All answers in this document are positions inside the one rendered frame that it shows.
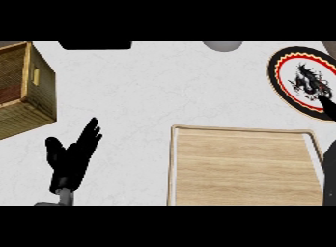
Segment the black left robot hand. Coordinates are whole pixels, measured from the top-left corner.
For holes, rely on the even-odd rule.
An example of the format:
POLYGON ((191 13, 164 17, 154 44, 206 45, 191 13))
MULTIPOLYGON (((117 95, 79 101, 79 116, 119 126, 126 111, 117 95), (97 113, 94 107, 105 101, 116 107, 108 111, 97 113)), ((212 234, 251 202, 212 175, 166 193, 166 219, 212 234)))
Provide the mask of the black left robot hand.
POLYGON ((92 157, 98 142, 102 138, 100 133, 98 120, 88 121, 77 140, 63 147, 55 137, 45 139, 46 162, 52 168, 49 192, 67 189, 73 192, 80 185, 89 159, 92 157))

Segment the black red patterned plate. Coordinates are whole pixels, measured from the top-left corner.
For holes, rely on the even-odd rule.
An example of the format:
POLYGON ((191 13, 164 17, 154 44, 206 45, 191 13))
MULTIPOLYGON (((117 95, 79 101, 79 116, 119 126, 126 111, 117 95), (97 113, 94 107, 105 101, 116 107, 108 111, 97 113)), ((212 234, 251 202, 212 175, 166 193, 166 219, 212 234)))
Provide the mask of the black red patterned plate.
POLYGON ((336 104, 336 60, 312 48, 285 47, 269 58, 266 75, 288 106, 311 118, 328 121, 316 97, 324 96, 336 104))

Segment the pale wooden tray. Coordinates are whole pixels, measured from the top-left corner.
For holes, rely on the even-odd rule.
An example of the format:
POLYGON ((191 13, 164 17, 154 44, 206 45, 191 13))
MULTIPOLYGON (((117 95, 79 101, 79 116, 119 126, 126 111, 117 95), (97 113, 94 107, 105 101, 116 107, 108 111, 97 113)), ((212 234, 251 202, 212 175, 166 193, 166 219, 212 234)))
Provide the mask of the pale wooden tray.
POLYGON ((321 152, 306 130, 170 127, 169 206, 321 204, 321 152))

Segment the open wooden drawer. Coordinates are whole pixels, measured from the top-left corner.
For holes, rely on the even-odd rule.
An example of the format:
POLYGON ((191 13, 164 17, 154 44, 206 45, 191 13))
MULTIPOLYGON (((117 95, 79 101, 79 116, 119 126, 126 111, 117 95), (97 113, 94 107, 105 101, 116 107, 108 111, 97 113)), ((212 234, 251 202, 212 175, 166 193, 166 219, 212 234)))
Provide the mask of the open wooden drawer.
POLYGON ((0 140, 55 120, 55 73, 30 41, 0 41, 0 140))

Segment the grey rounded object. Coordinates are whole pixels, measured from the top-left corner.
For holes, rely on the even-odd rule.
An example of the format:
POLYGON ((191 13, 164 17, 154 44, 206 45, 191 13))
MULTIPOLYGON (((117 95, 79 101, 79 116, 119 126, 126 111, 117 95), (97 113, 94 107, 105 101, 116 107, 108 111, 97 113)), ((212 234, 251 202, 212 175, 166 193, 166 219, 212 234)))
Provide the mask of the grey rounded object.
POLYGON ((203 44, 218 52, 231 52, 241 46, 240 41, 206 41, 203 44))

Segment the black appliance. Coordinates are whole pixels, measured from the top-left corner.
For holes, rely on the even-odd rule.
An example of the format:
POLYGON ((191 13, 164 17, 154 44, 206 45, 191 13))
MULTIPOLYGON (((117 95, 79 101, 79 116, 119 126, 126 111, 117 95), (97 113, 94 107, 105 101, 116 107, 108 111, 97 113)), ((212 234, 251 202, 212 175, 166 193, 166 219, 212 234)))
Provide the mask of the black appliance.
POLYGON ((66 50, 126 50, 130 48, 129 41, 107 41, 107 42, 70 42, 60 41, 60 46, 66 50))

